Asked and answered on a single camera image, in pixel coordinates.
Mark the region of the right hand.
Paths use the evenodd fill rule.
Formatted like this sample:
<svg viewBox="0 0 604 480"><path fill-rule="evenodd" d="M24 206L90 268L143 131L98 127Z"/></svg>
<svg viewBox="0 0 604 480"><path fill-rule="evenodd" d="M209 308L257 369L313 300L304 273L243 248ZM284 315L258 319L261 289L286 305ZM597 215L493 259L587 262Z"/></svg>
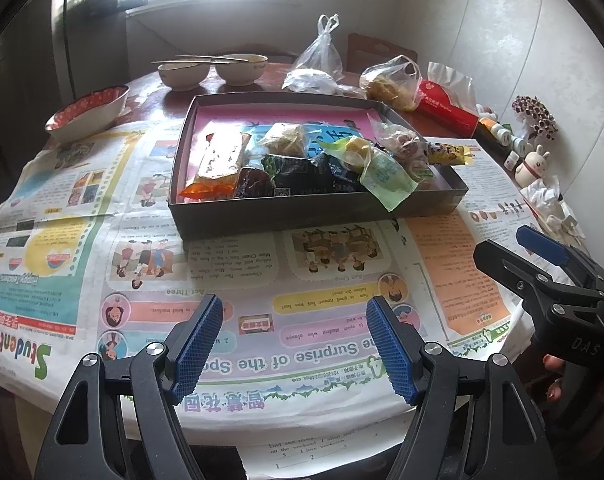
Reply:
<svg viewBox="0 0 604 480"><path fill-rule="evenodd" d="M546 399L548 401L556 402L562 396L563 375L566 369L566 362L551 354L545 354L542 358L542 364L544 364L544 369L547 370L547 372L559 375L559 378L556 378L556 380L548 387L546 393ZM604 383L600 387L598 397L604 403Z"/></svg>

